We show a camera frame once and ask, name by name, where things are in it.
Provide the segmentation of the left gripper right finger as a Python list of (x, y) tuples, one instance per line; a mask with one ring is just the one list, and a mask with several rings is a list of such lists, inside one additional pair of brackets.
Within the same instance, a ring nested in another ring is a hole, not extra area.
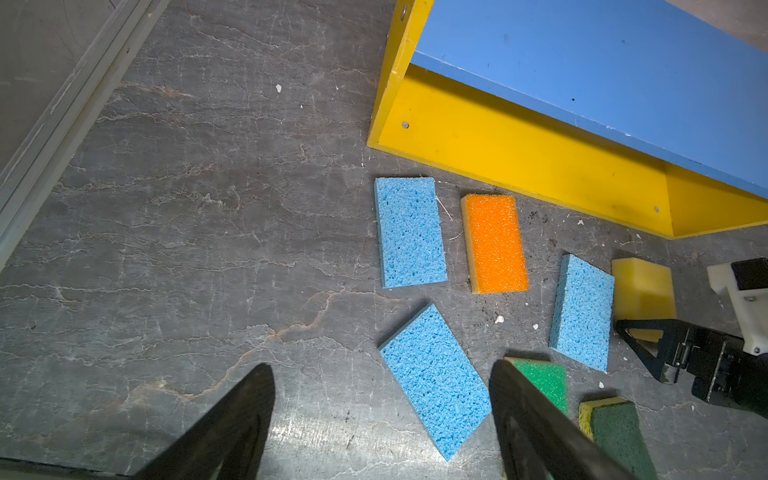
[(494, 363), (489, 395), (507, 479), (631, 479), (507, 360)]

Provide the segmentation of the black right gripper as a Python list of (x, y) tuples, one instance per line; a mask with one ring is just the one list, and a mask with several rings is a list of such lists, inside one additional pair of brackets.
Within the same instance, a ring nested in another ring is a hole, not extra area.
[(675, 384), (687, 367), (694, 397), (767, 418), (767, 353), (745, 352), (741, 337), (698, 327), (690, 352), (690, 324), (682, 320), (618, 320), (614, 330), (660, 383)]

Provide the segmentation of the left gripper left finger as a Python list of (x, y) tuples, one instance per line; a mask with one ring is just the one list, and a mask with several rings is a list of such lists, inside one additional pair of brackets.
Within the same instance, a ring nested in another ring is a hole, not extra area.
[(275, 404), (270, 365), (254, 367), (135, 479), (254, 479)]

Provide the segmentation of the yellow sponge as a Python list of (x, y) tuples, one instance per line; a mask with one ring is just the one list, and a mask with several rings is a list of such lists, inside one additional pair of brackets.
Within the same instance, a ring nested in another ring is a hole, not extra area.
[(614, 259), (613, 323), (677, 319), (671, 269), (639, 258)]

